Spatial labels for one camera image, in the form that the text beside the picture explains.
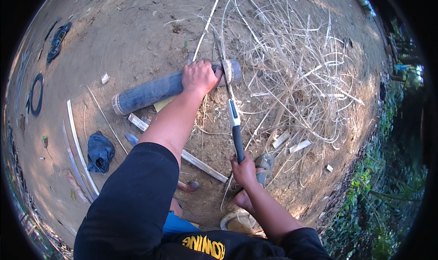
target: green vegetation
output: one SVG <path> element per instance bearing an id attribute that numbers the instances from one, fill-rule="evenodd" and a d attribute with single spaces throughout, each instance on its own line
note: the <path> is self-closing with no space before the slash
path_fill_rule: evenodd
<path id="1" fill-rule="evenodd" d="M 415 219 L 426 177 L 420 124 L 413 122 L 419 120 L 421 106 L 408 106 L 417 112 L 403 119 L 404 94 L 410 98 L 401 83 L 387 85 L 378 130 L 366 145 L 364 158 L 355 163 L 343 206 L 322 237 L 334 258 L 389 259 Z M 413 126 L 408 134 L 406 121 Z"/>

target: knife handle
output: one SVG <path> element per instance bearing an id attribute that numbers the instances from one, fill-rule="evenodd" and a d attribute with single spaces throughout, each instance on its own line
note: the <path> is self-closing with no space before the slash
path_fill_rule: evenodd
<path id="1" fill-rule="evenodd" d="M 240 164 L 244 160 L 244 148 L 242 146 L 242 137 L 240 135 L 240 125 L 233 126 L 233 141 L 236 148 L 237 162 Z"/>

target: tree trunk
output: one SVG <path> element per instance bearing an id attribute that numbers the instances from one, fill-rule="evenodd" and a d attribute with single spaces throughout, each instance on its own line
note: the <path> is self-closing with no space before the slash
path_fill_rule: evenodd
<path id="1" fill-rule="evenodd" d="M 411 65 L 417 65 L 417 64 L 422 64 L 421 60 L 418 57 L 400 57 L 399 56 L 399 61 L 402 64 L 411 64 Z"/>
<path id="2" fill-rule="evenodd" d="M 389 77 L 391 78 L 391 80 L 396 81 L 396 82 L 403 82 L 403 78 L 400 76 L 394 76 L 394 75 L 389 75 Z"/>

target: blue shorts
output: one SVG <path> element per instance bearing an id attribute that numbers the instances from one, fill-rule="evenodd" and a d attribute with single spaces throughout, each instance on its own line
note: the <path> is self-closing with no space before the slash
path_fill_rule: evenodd
<path id="1" fill-rule="evenodd" d="M 184 232 L 201 232 L 201 230 L 196 228 L 189 221 L 180 219 L 173 211 L 170 211 L 167 214 L 166 223 L 164 223 L 163 238 Z"/>

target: black rubber hose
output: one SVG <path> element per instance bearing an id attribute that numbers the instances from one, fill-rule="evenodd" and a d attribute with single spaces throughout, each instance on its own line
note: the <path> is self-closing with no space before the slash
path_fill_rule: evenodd
<path id="1" fill-rule="evenodd" d="M 33 109 L 32 105 L 32 99 L 33 99 L 33 88 L 35 87 L 36 82 L 40 80 L 41 88 L 39 89 L 39 100 L 38 100 L 38 106 L 36 106 L 36 110 Z M 41 111 L 41 104 L 42 104 L 42 74 L 39 73 L 36 75 L 35 80 L 33 81 L 32 88 L 30 89 L 30 111 L 32 112 L 32 115 L 37 116 L 39 115 L 39 112 Z"/>

